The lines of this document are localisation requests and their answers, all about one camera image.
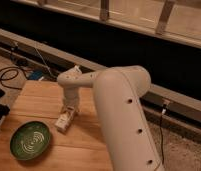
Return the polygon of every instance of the wall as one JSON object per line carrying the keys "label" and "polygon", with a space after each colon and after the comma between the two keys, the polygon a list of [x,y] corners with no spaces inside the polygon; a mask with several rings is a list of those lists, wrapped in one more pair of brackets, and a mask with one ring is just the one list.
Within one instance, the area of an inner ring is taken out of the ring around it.
{"label": "wall", "polygon": [[142,65],[155,84],[201,100],[201,49],[0,1],[0,28],[106,66]]}

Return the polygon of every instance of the green bowl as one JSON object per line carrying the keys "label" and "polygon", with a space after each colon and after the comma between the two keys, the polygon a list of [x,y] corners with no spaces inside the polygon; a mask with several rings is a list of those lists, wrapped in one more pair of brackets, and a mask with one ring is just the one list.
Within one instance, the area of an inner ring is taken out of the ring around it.
{"label": "green bowl", "polygon": [[44,123],[28,122],[13,134],[10,151],[17,160],[31,160],[44,152],[49,141],[49,128]]}

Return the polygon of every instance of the wooden table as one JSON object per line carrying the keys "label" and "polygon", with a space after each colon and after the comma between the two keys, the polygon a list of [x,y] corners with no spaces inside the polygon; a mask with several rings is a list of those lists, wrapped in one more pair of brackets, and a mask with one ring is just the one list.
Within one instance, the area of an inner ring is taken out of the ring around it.
{"label": "wooden table", "polygon": [[[111,171],[112,166],[95,113],[91,89],[80,89],[80,114],[65,134],[54,123],[62,107],[62,89],[54,82],[27,81],[0,130],[0,170]],[[31,161],[10,153],[15,130],[29,121],[42,121],[52,134],[49,148]]]}

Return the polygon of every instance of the tiled floor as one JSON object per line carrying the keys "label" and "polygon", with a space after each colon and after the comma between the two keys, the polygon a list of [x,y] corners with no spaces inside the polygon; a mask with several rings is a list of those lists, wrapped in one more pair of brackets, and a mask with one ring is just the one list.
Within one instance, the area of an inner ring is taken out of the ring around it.
{"label": "tiled floor", "polygon": [[[0,56],[0,69],[12,63]],[[26,79],[20,75],[7,84],[22,87]],[[12,106],[20,91],[10,90],[0,85],[6,94],[0,99],[1,104]],[[158,125],[149,122],[149,126],[160,154],[160,131]],[[201,145],[181,137],[168,129],[163,129],[166,171],[201,171]]]}

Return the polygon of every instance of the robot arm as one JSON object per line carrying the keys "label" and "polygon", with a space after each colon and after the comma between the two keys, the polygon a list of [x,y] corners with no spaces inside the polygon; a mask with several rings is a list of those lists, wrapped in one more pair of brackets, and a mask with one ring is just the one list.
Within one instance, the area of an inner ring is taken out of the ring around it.
{"label": "robot arm", "polygon": [[78,68],[59,75],[64,104],[78,107],[78,88],[93,87],[102,133],[115,171],[163,171],[139,97],[151,83],[139,66],[81,74]]}

